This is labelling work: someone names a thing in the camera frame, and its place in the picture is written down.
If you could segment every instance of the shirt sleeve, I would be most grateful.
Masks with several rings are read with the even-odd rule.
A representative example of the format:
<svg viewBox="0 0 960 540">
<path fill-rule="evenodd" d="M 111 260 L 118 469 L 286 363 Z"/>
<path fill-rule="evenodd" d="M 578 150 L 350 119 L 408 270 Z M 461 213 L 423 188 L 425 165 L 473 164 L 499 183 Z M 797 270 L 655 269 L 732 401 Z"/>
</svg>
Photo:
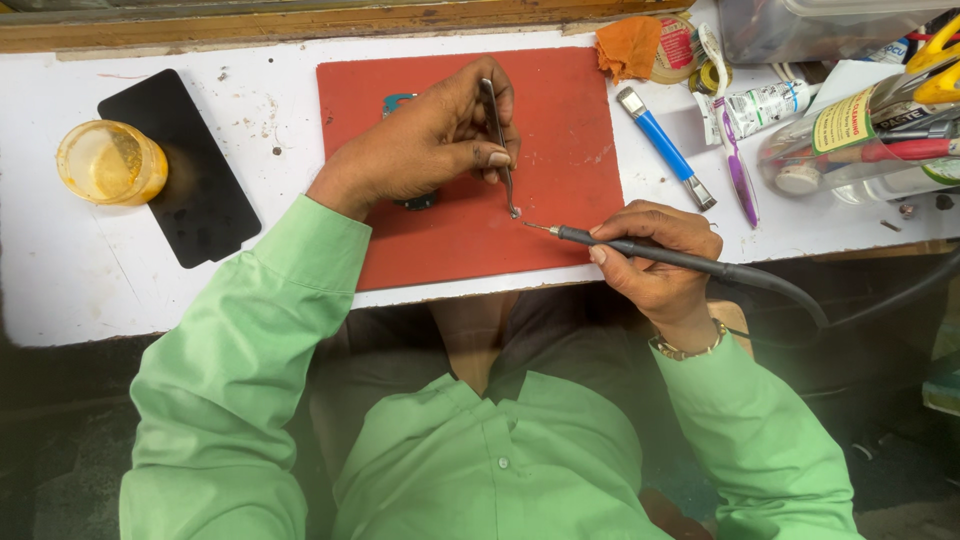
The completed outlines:
<svg viewBox="0 0 960 540">
<path fill-rule="evenodd" d="M 300 196 L 143 355 L 123 538 L 302 538 L 283 429 L 315 345 L 347 316 L 370 228 Z"/>
<path fill-rule="evenodd" d="M 718 540 L 861 538 L 843 452 L 793 389 L 729 335 L 709 355 L 654 357 L 687 440 L 727 500 Z"/>
</svg>

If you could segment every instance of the red rubber mat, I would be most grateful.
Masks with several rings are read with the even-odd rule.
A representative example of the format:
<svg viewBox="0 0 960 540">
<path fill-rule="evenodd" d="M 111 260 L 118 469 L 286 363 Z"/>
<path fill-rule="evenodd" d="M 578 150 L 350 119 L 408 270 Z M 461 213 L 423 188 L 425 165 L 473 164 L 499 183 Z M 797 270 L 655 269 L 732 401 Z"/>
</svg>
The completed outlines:
<svg viewBox="0 0 960 540">
<path fill-rule="evenodd" d="M 514 84 L 514 121 L 523 144 L 511 219 L 502 184 L 464 175 L 441 187 L 433 208 L 384 201 L 367 223 L 373 235 L 357 290 L 493 276 L 589 262 L 585 246 L 561 242 L 520 220 L 587 229 L 623 206 L 610 106 L 593 48 L 492 53 Z M 480 55 L 317 66 L 329 158 L 382 118 L 383 98 L 420 93 Z"/>
</svg>

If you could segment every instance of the person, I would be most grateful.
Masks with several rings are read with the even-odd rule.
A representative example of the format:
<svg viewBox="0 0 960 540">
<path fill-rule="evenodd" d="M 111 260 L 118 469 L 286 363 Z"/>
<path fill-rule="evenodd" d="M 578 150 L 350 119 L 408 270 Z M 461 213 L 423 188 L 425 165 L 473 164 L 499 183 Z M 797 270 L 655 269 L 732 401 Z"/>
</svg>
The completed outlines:
<svg viewBox="0 0 960 540">
<path fill-rule="evenodd" d="M 482 78 L 493 82 L 505 146 L 486 137 Z M 840 448 L 710 318 L 704 275 L 589 248 L 658 337 L 637 345 L 592 324 L 583 288 L 528 291 L 484 396 L 456 380 L 422 306 L 348 316 L 373 205 L 468 170 L 495 184 L 496 167 L 516 168 L 513 118 L 502 68 L 491 57 L 469 63 L 344 145 L 253 249 L 216 271 L 132 382 L 141 421 L 120 494 L 122 537 L 304 537 L 284 427 L 312 360 L 333 538 L 702 537 L 689 523 L 655 525 L 638 497 L 635 381 L 646 354 L 724 499 L 719 538 L 860 538 Z M 591 234 L 713 259 L 722 248 L 702 216 L 644 201 Z"/>
</svg>

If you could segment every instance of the paste tube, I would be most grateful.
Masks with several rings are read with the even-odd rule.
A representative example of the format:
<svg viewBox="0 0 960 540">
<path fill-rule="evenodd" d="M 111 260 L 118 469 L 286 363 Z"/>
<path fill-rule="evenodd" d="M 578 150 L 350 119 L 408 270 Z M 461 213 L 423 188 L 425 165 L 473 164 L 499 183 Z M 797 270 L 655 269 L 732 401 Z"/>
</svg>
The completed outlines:
<svg viewBox="0 0 960 540">
<path fill-rule="evenodd" d="M 740 140 L 787 116 L 803 112 L 819 89 L 820 85 L 811 86 L 795 79 L 729 95 L 726 98 L 727 114 L 733 135 Z M 693 98 L 700 106 L 700 114 L 704 119 L 707 144 L 720 144 L 722 139 L 713 114 L 713 99 L 699 92 L 695 92 Z"/>
</svg>

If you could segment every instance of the white workbench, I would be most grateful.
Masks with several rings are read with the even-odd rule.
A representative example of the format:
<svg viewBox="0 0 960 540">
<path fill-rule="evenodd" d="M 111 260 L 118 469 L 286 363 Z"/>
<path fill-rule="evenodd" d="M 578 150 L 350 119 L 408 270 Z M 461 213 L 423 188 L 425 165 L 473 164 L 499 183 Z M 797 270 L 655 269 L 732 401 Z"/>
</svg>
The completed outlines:
<svg viewBox="0 0 960 540">
<path fill-rule="evenodd" d="M 716 29 L 715 6 L 701 0 L 694 22 Z M 74 126 L 98 118 L 104 98 L 158 71 L 180 73 L 264 231 L 276 223 L 323 164 L 314 67 L 323 61 L 590 47 L 593 34 L 528 32 L 458 37 L 322 39 L 175 56 L 59 61 L 54 54 L 0 55 L 0 285 L 5 330 L 23 346 L 62 345 L 115 335 L 167 331 L 219 263 L 186 270 L 147 207 L 96 207 L 57 175 L 57 146 Z M 227 76 L 220 80 L 222 74 Z M 732 90 L 777 80 L 769 66 L 737 67 Z M 849 206 L 830 193 L 790 200 L 751 170 L 760 226 L 751 230 L 730 184 L 722 151 L 703 143 L 702 122 L 684 85 L 634 86 L 718 204 L 707 216 L 726 242 L 722 259 L 749 262 L 901 244 L 960 235 L 960 212 L 914 198 L 918 217 L 896 206 Z M 625 201 L 693 204 L 609 86 L 613 136 Z M 741 143 L 748 161 L 773 130 Z M 275 146 L 282 149 L 273 154 Z M 878 224 L 887 219 L 895 233 Z M 250 248 L 257 238 L 244 244 Z M 363 292 L 354 307 L 489 293 L 545 283 L 598 280 L 592 265 Z"/>
</svg>

